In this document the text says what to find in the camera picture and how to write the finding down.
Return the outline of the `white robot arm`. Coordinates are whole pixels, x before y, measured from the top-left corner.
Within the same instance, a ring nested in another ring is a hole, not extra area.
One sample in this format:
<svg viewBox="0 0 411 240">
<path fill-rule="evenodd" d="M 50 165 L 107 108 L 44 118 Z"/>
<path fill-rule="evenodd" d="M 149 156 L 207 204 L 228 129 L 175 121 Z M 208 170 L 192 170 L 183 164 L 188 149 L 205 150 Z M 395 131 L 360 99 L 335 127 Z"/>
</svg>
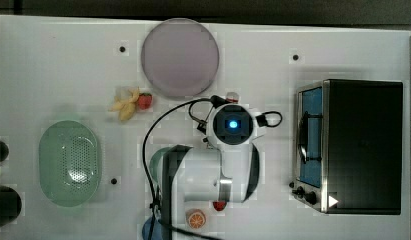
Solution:
<svg viewBox="0 0 411 240">
<path fill-rule="evenodd" d="M 185 204 L 192 201 L 243 203 L 259 183 L 260 155 L 254 140 L 265 134 L 260 112 L 225 104 L 210 115 L 204 149 L 176 145 L 159 159 L 163 240 L 179 240 Z"/>
</svg>

